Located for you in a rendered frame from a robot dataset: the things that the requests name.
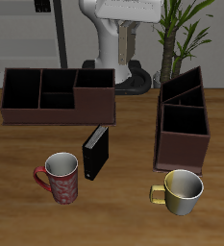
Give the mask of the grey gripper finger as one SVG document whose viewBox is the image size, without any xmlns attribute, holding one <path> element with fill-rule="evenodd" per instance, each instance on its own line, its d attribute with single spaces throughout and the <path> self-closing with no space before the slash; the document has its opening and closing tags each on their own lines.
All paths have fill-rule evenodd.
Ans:
<svg viewBox="0 0 224 246">
<path fill-rule="evenodd" d="M 128 61 L 135 54 L 136 47 L 136 22 L 132 22 L 128 28 Z"/>
<path fill-rule="evenodd" d="M 124 25 L 119 26 L 118 61 L 121 65 L 128 63 L 128 27 Z"/>
</svg>

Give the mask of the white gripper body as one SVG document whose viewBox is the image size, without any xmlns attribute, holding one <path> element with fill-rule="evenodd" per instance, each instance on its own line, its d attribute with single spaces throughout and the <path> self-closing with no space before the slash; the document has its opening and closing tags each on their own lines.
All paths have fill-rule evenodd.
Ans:
<svg viewBox="0 0 224 246">
<path fill-rule="evenodd" d="M 163 0 L 97 0 L 95 14 L 99 18 L 158 23 Z"/>
</svg>

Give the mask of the dark brown desk caddy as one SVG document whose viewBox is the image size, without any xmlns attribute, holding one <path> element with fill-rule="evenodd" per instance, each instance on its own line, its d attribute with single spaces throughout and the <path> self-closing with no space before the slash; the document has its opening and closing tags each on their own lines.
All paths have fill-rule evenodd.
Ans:
<svg viewBox="0 0 224 246">
<path fill-rule="evenodd" d="M 1 113 L 5 125 L 113 125 L 114 71 L 7 68 Z"/>
<path fill-rule="evenodd" d="M 153 171 L 186 169 L 202 176 L 210 138 L 201 67 L 162 83 Z"/>
</svg>

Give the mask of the black book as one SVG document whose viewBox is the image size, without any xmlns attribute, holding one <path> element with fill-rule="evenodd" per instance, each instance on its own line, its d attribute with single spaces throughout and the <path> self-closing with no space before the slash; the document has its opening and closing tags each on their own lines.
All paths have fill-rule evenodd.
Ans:
<svg viewBox="0 0 224 246">
<path fill-rule="evenodd" d="M 82 148 L 85 178 L 93 181 L 109 158 L 109 128 L 98 126 Z"/>
</svg>

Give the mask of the green pot plant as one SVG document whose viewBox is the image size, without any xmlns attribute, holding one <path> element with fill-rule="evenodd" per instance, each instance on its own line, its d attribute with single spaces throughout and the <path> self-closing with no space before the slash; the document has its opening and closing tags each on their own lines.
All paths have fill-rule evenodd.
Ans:
<svg viewBox="0 0 224 246">
<path fill-rule="evenodd" d="M 209 27 L 203 29 L 196 37 L 195 30 L 199 20 L 186 26 L 186 23 L 198 12 L 209 6 L 214 0 L 204 0 L 203 2 L 193 2 L 183 10 L 182 0 L 162 0 L 164 14 L 160 20 L 162 30 L 158 30 L 160 36 L 159 43 L 163 46 L 162 68 L 153 77 L 155 88 L 159 88 L 161 83 L 166 82 L 180 75 L 182 61 L 185 58 L 194 58 L 192 51 L 198 46 L 210 43 L 210 39 L 205 39 Z"/>
</svg>

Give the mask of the small black box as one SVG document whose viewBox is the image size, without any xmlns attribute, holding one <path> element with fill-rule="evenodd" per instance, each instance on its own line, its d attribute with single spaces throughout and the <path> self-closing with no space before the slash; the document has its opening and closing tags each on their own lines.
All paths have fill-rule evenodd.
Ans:
<svg viewBox="0 0 224 246">
<path fill-rule="evenodd" d="M 50 0 L 34 0 L 36 12 L 51 12 Z"/>
</svg>

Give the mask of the white shelf unit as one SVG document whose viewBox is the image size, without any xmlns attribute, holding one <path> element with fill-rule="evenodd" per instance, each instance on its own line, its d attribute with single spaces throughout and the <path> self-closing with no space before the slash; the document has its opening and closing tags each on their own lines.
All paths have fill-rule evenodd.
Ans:
<svg viewBox="0 0 224 246">
<path fill-rule="evenodd" d="M 36 12 L 34 0 L 0 0 L 0 61 L 34 61 L 60 67 L 53 0 Z"/>
</svg>

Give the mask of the red patterned mug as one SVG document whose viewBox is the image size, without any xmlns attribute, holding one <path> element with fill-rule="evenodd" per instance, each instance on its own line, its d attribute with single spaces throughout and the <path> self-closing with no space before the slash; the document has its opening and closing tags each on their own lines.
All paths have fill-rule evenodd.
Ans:
<svg viewBox="0 0 224 246">
<path fill-rule="evenodd" d="M 78 196 L 78 160 L 66 152 L 53 154 L 43 166 L 35 168 L 34 179 L 52 193 L 57 203 L 71 204 Z"/>
</svg>

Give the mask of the yellow and white mug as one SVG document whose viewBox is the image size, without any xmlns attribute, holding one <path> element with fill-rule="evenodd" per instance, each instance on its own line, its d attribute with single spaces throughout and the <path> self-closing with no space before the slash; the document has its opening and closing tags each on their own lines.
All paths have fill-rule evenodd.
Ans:
<svg viewBox="0 0 224 246">
<path fill-rule="evenodd" d="M 194 173 L 177 169 L 169 172 L 163 185 L 153 184 L 149 199 L 153 204 L 166 205 L 176 215 L 189 214 L 204 191 L 202 180 Z"/>
</svg>

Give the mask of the flat black base plate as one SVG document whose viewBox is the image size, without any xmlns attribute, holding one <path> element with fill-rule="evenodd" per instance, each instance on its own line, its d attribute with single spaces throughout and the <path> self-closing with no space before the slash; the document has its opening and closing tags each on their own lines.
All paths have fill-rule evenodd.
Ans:
<svg viewBox="0 0 224 246">
<path fill-rule="evenodd" d="M 152 85 L 151 76 L 141 68 L 139 61 L 129 61 L 132 76 L 118 85 L 113 84 L 113 70 L 95 68 L 94 60 L 85 61 L 82 68 L 76 86 L 114 87 L 116 95 L 140 95 L 147 92 Z"/>
</svg>

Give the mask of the dark upright post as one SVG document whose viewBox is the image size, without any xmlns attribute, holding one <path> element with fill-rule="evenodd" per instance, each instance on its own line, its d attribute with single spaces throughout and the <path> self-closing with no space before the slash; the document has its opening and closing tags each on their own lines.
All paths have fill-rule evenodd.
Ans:
<svg viewBox="0 0 224 246">
<path fill-rule="evenodd" d="M 62 0 L 53 0 L 54 16 L 57 31 L 57 40 L 60 54 L 61 68 L 67 68 L 67 55 L 65 47 L 65 37 L 62 19 Z"/>
</svg>

